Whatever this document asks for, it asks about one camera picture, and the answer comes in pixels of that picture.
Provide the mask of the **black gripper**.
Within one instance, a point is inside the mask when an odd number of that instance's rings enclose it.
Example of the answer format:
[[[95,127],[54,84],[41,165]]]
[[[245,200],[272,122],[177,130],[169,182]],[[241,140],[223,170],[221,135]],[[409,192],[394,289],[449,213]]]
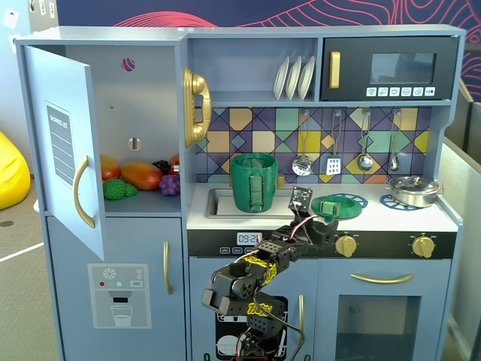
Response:
[[[338,225],[338,220],[325,224],[317,216],[295,215],[290,223],[289,258],[299,259],[306,253],[327,247],[334,241]]]

